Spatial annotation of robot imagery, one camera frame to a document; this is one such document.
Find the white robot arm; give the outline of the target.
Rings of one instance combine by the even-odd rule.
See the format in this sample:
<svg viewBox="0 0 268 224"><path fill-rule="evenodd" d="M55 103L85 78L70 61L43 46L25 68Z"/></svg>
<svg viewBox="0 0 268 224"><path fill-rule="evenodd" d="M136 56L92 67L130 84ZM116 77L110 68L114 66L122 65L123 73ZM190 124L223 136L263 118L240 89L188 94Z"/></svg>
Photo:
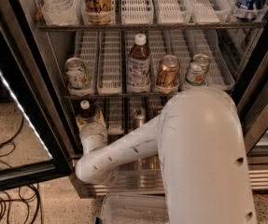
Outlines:
<svg viewBox="0 0 268 224"><path fill-rule="evenodd" d="M170 224L257 224L242 128L225 91L196 87L175 95L154 119L84 154L76 175L107 184L114 168L152 155Z"/></svg>

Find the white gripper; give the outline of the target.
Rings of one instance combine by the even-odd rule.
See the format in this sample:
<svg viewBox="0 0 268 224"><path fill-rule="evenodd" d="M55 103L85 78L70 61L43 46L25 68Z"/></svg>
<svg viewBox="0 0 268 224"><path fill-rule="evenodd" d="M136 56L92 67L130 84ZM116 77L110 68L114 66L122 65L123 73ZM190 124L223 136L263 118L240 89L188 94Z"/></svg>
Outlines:
<svg viewBox="0 0 268 224"><path fill-rule="evenodd" d="M98 122L91 122L87 124L80 115L76 116L76 125L80 131L79 138L83 147L84 155L107 145L106 121L101 110L98 112L97 121Z"/></svg>

